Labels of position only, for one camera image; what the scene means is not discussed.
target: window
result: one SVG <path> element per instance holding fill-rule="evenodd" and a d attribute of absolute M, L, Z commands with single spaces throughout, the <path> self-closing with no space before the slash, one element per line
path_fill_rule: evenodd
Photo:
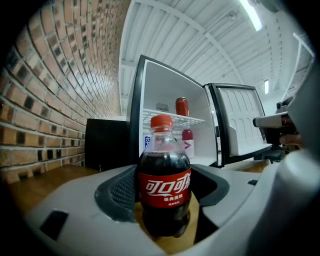
<path fill-rule="evenodd" d="M 264 93 L 269 93 L 269 80 L 264 81 Z"/>

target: blue label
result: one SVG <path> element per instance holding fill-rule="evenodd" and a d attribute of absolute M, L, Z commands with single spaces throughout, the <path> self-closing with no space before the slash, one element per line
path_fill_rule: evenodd
<path fill-rule="evenodd" d="M 151 137 L 149 135 L 144 136 L 144 148 L 146 148 L 150 143 Z"/>

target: ceiling light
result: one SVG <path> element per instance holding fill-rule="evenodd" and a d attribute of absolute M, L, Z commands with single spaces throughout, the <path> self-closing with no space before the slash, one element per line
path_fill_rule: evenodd
<path fill-rule="evenodd" d="M 248 0 L 239 0 L 242 6 L 244 7 L 246 13 L 248 14 L 249 18 L 251 19 L 253 26 L 255 28 L 255 31 L 259 31 L 262 29 L 262 24 L 259 19 L 259 16 L 255 10 L 249 3 Z"/>
<path fill-rule="evenodd" d="M 264 81 L 264 93 L 269 93 L 269 80 Z"/>

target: wooden table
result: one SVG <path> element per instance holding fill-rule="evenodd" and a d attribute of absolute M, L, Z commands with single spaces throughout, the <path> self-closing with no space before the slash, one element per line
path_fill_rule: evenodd
<path fill-rule="evenodd" d="M 267 162 L 260 161 L 248 168 L 243 168 L 241 171 L 261 173 L 266 165 Z M 24 181 L 12 183 L 8 185 L 8 188 L 20 212 L 25 215 L 60 185 L 77 178 L 97 173 L 96 170 L 86 167 L 64 165 L 42 173 L 40 176 L 34 176 Z M 194 245 L 199 215 L 199 204 L 193 194 L 189 209 L 191 214 L 190 223 L 181 237 L 160 237 L 157 239 L 151 237 L 151 239 L 168 254 L 176 254 Z M 135 218 L 140 224 L 141 229 L 148 235 L 142 221 L 142 207 L 139 202 L 135 204 L 134 211 Z"/>

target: red bottle cap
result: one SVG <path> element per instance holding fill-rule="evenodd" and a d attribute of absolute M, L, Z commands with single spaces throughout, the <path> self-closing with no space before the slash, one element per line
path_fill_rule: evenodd
<path fill-rule="evenodd" d="M 172 127 L 174 124 L 174 121 L 172 120 L 172 117 L 166 114 L 158 114 L 151 118 L 151 128 L 153 127 L 161 127 L 161 126 L 168 126 Z"/>

